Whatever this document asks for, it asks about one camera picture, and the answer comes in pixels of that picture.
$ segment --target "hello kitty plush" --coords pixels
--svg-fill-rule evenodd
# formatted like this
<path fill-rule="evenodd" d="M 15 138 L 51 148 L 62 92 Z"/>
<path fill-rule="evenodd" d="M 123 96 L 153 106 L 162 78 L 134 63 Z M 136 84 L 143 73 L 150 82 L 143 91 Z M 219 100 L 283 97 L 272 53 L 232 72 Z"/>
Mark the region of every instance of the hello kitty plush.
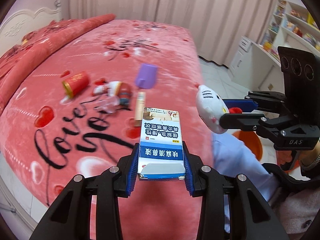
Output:
<path fill-rule="evenodd" d="M 198 86 L 196 107 L 200 118 L 211 131 L 217 134 L 227 131 L 219 125 L 219 120 L 224 114 L 229 114 L 229 110 L 216 92 L 205 85 Z"/>

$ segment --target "curtain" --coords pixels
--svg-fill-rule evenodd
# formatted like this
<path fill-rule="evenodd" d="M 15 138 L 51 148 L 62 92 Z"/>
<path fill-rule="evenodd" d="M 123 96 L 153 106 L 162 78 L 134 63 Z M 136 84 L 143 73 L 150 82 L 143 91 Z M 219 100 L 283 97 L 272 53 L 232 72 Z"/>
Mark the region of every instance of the curtain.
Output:
<path fill-rule="evenodd" d="M 114 13 L 117 19 L 188 28 L 198 55 L 228 66 L 242 36 L 260 43 L 276 0 L 70 0 L 71 18 Z"/>
<path fill-rule="evenodd" d="M 276 0 L 160 0 L 157 22 L 188 28 L 198 55 L 228 66 L 242 36 L 259 43 Z"/>

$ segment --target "camera lens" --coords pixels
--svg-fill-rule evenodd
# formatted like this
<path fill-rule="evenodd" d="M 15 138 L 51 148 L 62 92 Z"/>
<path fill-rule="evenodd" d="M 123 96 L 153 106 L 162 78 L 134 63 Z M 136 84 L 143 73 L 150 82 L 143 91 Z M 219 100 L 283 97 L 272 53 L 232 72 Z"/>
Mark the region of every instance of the camera lens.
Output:
<path fill-rule="evenodd" d="M 304 67 L 304 72 L 305 72 L 308 80 L 313 80 L 313 78 L 315 77 L 315 73 L 313 72 L 313 68 L 310 65 L 306 65 Z"/>
<path fill-rule="evenodd" d="M 283 67 L 284 67 L 285 69 L 287 69 L 287 68 L 289 67 L 289 62 L 288 62 L 288 60 L 287 60 L 286 57 L 283 57 L 283 58 L 282 58 L 282 65 L 283 65 Z"/>
<path fill-rule="evenodd" d="M 291 60 L 291 67 L 292 67 L 293 72 L 296 75 L 298 75 L 298 76 L 301 75 L 301 64 L 296 58 L 293 58 Z"/>

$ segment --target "button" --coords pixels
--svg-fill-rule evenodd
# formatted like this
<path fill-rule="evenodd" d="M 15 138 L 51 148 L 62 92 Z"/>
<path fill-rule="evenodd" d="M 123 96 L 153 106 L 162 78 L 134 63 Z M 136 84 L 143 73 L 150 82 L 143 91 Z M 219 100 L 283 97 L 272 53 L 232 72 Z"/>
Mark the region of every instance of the button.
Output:
<path fill-rule="evenodd" d="M 303 224 L 303 228 L 306 228 L 306 227 L 310 226 L 311 223 L 312 223 L 312 221 L 311 221 L 311 220 L 308 220 L 307 222 L 305 222 L 305 223 Z"/>

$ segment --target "cabinet handle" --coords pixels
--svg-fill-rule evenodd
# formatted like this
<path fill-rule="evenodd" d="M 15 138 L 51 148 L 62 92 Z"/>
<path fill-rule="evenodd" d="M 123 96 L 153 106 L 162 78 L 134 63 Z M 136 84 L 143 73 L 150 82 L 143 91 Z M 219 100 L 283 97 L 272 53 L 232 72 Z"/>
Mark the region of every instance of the cabinet handle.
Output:
<path fill-rule="evenodd" d="M 238 64 L 237 64 L 237 67 L 239 67 L 240 63 L 242 62 L 242 59 L 239 60 Z"/>

